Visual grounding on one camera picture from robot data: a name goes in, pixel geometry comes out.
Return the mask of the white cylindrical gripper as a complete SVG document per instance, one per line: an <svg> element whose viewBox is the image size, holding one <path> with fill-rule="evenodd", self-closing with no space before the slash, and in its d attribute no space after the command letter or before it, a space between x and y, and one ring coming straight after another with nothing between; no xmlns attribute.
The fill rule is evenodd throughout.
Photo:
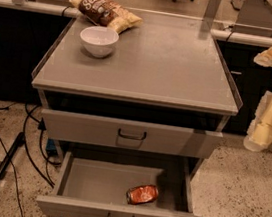
<svg viewBox="0 0 272 217"><path fill-rule="evenodd" d="M272 47L258 53L254 62L261 67L272 67ZM243 145L249 151L259 152L272 144L272 92L263 95L254 114Z"/></svg>

